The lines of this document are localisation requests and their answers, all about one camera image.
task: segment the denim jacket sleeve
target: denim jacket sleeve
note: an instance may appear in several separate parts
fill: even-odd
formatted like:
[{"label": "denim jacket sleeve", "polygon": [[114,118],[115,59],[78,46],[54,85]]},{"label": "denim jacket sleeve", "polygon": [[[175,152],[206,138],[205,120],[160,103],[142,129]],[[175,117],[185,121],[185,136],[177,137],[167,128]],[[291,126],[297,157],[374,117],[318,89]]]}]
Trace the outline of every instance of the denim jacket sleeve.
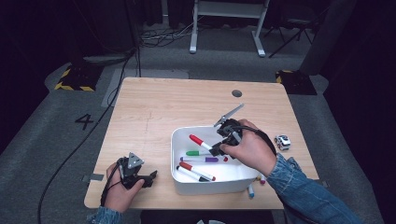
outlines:
[{"label": "denim jacket sleeve", "polygon": [[88,216],[89,224],[121,224],[122,214],[106,207],[100,206],[93,216]]},{"label": "denim jacket sleeve", "polygon": [[[320,184],[308,179],[294,158],[277,154],[274,170],[267,178],[282,201],[304,217],[317,223],[362,223],[337,197]],[[294,215],[288,217],[296,223],[306,223]]]}]

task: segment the purple marker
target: purple marker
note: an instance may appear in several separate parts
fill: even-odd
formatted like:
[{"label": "purple marker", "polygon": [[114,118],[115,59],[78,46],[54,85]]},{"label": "purple marker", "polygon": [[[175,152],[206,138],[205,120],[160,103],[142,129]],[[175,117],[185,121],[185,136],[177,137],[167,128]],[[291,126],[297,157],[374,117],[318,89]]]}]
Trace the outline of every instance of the purple marker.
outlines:
[{"label": "purple marker", "polygon": [[180,157],[181,161],[201,161],[201,162],[218,162],[215,157]]}]

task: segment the white plastic bin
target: white plastic bin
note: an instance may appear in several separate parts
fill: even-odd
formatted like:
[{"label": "white plastic bin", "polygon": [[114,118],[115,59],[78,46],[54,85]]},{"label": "white plastic bin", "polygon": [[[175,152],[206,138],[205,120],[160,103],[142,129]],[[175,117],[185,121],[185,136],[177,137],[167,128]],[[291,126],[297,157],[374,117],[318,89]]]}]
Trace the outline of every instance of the white plastic bin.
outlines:
[{"label": "white plastic bin", "polygon": [[175,180],[177,193],[183,195],[231,193],[246,190],[248,185],[259,175],[259,172],[242,164],[239,160],[228,161],[219,157],[219,162],[187,161],[188,164],[216,177],[215,181],[199,182],[177,170],[180,157],[185,157],[187,151],[205,150],[190,140],[190,134],[202,139],[210,146],[222,140],[210,126],[185,127],[174,130],[171,141],[171,172]]}]

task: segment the right hand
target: right hand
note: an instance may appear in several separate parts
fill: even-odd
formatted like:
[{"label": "right hand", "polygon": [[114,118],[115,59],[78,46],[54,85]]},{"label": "right hand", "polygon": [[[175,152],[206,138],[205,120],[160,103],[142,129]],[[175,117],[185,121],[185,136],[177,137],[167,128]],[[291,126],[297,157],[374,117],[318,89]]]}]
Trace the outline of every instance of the right hand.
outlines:
[{"label": "right hand", "polygon": [[[246,119],[239,120],[241,125],[258,129],[253,123]],[[243,130],[242,141],[238,146],[221,144],[220,149],[226,154],[237,158],[246,166],[260,171],[269,176],[276,165],[276,156],[271,148],[257,134],[249,130]]]}]

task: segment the person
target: person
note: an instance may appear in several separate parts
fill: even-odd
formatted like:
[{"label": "person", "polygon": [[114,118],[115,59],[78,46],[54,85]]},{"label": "person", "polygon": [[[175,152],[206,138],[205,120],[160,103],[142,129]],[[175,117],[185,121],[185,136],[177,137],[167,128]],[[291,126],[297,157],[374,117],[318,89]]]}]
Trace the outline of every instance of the person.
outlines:
[{"label": "person", "polygon": [[[246,119],[239,120],[241,125],[258,130]],[[306,177],[294,158],[285,159],[282,154],[273,153],[271,148],[254,132],[243,131],[238,146],[221,145],[221,150],[235,157],[246,166],[256,169],[267,177],[267,183],[276,191],[285,204],[285,213],[291,223],[362,223],[361,220],[337,197],[323,186]],[[115,164],[107,169],[110,175]],[[116,172],[110,186],[120,181]],[[89,218],[90,223],[121,223],[125,212],[144,181],[139,180],[127,190],[116,184],[107,194],[104,207]]]}]

